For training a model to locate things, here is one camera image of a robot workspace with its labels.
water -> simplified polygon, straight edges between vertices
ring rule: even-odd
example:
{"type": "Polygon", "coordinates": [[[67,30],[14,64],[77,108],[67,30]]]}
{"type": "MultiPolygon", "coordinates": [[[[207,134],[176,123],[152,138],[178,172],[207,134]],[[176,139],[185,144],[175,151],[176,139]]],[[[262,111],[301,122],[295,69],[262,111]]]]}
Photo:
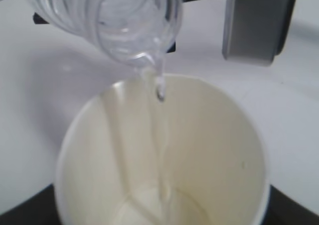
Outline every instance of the water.
{"type": "Polygon", "coordinates": [[[164,168],[165,153],[169,144],[167,119],[163,111],[165,101],[164,77],[163,74],[158,74],[158,72],[151,67],[144,68],[141,71],[141,76],[148,95],[152,146],[157,155],[159,201],[161,204],[162,224],[169,225],[172,189],[164,168]]]}

white paper cup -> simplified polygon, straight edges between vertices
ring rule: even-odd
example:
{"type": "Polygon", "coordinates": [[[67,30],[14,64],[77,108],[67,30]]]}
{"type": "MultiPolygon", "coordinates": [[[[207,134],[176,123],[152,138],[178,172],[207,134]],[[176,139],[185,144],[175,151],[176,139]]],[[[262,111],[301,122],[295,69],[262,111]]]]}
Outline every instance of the white paper cup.
{"type": "MultiPolygon", "coordinates": [[[[170,225],[259,225],[268,169],[254,127],[222,91],[168,76],[166,168],[170,225]]],[[[138,80],[114,84],[73,121],[58,161],[55,195],[65,225],[160,224],[156,155],[138,80]]]]}

